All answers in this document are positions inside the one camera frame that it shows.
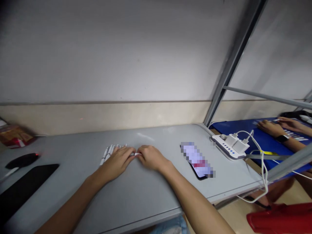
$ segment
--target gray desk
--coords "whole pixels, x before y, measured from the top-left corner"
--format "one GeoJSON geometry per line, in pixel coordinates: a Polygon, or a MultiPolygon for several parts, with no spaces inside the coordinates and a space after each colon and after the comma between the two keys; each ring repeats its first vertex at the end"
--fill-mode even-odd
{"type": "MultiPolygon", "coordinates": [[[[4,166],[26,153],[41,158],[22,168],[1,184],[1,192],[32,167],[59,163],[60,167],[7,222],[13,233],[33,233],[99,166],[110,144],[128,144],[135,148],[154,145],[173,162],[181,174],[211,203],[230,198],[261,185],[261,177],[244,161],[228,160],[209,140],[210,135],[197,125],[144,128],[43,137],[21,149],[9,149],[0,155],[0,176],[4,166]],[[181,142],[195,142],[216,170],[216,178],[199,181],[180,151],[181,142]]],[[[164,178],[142,167],[138,159],[116,180],[107,184],[86,209],[75,234],[130,233],[182,213],[179,202],[164,178]]]]}

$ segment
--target metal pole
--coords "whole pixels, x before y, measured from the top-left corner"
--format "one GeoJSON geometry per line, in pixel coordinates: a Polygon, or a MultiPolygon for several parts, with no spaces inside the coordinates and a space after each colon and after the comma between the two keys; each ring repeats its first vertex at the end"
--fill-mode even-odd
{"type": "MultiPolygon", "coordinates": [[[[263,159],[265,160],[285,160],[287,158],[291,157],[291,155],[263,155],[263,159]]],[[[260,154],[247,154],[246,158],[250,159],[261,159],[260,154]]]]}
{"type": "MultiPolygon", "coordinates": [[[[312,102],[312,90],[308,93],[304,102],[309,102],[309,103],[312,102]]],[[[302,109],[303,108],[301,108],[301,107],[297,107],[294,111],[298,111],[298,110],[301,111],[302,109]]]]}
{"type": "Polygon", "coordinates": [[[218,85],[215,89],[214,95],[212,97],[212,102],[209,107],[207,116],[204,120],[204,124],[208,126],[212,121],[216,110],[219,107],[221,100],[225,94],[223,89],[224,85],[228,85],[232,79],[234,71],[237,67],[237,64],[244,52],[244,49],[248,43],[248,40],[260,18],[260,15],[264,9],[267,0],[250,0],[246,11],[244,13],[244,17],[242,18],[242,22],[237,31],[233,47],[227,58],[227,62],[224,66],[223,72],[218,81],[218,85]]]}
{"type": "Polygon", "coordinates": [[[270,95],[266,95],[266,94],[255,93],[255,92],[252,92],[252,91],[248,91],[248,90],[244,90],[244,89],[238,89],[238,88],[233,88],[233,87],[229,87],[229,86],[223,86],[223,88],[227,89],[227,90],[234,91],[234,92],[238,92],[238,93],[248,94],[248,95],[251,95],[251,96],[260,97],[260,98],[264,98],[264,99],[277,101],[277,102],[285,103],[285,104],[288,104],[288,105],[298,106],[298,107],[302,107],[302,108],[306,108],[306,109],[312,110],[312,104],[311,103],[307,103],[307,102],[301,102],[301,101],[295,101],[295,100],[292,100],[292,99],[284,99],[284,98],[280,98],[280,97],[274,97],[274,96],[270,96],[270,95]]]}
{"type": "Polygon", "coordinates": [[[312,143],[302,150],[296,152],[291,157],[281,162],[276,167],[269,170],[267,175],[268,181],[274,181],[282,178],[288,173],[297,170],[298,168],[308,164],[312,161],[312,143]]]}

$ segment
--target white power strip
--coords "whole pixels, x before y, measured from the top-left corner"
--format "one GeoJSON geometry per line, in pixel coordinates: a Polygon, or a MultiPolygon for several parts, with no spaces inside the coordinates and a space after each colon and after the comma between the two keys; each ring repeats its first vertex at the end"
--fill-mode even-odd
{"type": "Polygon", "coordinates": [[[225,141],[220,137],[221,135],[213,135],[211,137],[212,141],[215,142],[218,146],[218,148],[220,148],[222,150],[222,152],[224,153],[224,155],[231,161],[235,161],[238,159],[243,159],[246,157],[245,153],[238,153],[236,152],[231,146],[229,146],[227,143],[225,143],[225,141]]]}

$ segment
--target phone screen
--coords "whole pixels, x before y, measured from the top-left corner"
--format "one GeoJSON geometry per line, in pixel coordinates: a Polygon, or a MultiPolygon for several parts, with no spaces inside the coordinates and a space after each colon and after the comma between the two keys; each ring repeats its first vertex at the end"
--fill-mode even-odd
{"type": "Polygon", "coordinates": [[[181,142],[181,153],[191,165],[194,173],[199,180],[214,177],[215,171],[202,156],[200,150],[194,145],[194,142],[181,142]]]}

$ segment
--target blue table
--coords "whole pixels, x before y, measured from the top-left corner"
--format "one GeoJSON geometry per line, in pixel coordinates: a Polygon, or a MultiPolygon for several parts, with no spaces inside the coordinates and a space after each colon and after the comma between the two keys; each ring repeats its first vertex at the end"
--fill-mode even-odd
{"type": "MultiPolygon", "coordinates": [[[[259,128],[257,128],[257,125],[254,124],[257,120],[274,120],[276,117],[273,118],[263,118],[263,119],[249,119],[249,120],[237,120],[237,121],[225,121],[225,122],[219,122],[212,124],[212,127],[215,128],[218,132],[221,134],[229,135],[230,133],[235,133],[240,130],[244,130],[247,132],[251,132],[251,130],[254,130],[253,137],[256,139],[256,141],[259,143],[260,147],[263,151],[270,151],[275,152],[278,155],[293,155],[293,152],[289,150],[287,147],[285,147],[283,144],[276,141],[273,137],[271,137],[269,134],[263,132],[259,128]]],[[[302,135],[300,133],[296,133],[299,136],[304,136],[306,141],[301,141],[303,144],[308,145],[312,142],[312,138],[308,137],[306,135],[302,135]]],[[[240,139],[245,139],[248,136],[247,133],[239,133],[240,139]]],[[[251,138],[249,138],[250,147],[246,150],[246,154],[249,154],[252,150],[257,150],[258,148],[254,144],[251,138]]],[[[260,159],[253,159],[258,165],[261,166],[261,160],[260,159]]],[[[272,160],[265,160],[265,165],[268,170],[272,169],[277,165],[276,162],[272,160]]],[[[310,164],[307,164],[299,169],[296,170],[296,172],[300,173],[302,171],[306,171],[311,169],[312,166],[310,164]]],[[[293,176],[295,173],[289,173],[287,176],[293,176]]]]}

